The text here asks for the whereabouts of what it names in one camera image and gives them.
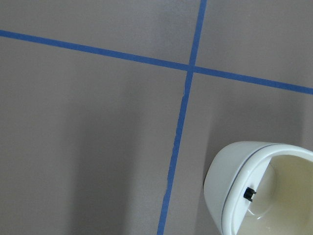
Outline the cream oval container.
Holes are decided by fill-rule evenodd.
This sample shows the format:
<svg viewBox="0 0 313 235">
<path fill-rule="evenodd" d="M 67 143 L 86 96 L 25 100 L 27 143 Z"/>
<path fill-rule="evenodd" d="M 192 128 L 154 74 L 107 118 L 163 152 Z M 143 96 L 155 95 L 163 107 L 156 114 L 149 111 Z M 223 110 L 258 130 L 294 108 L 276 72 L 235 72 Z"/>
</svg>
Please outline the cream oval container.
<svg viewBox="0 0 313 235">
<path fill-rule="evenodd" d="M 223 235 L 310 235 L 313 153 L 283 143 L 229 144 L 210 165 L 204 199 Z"/>
</svg>

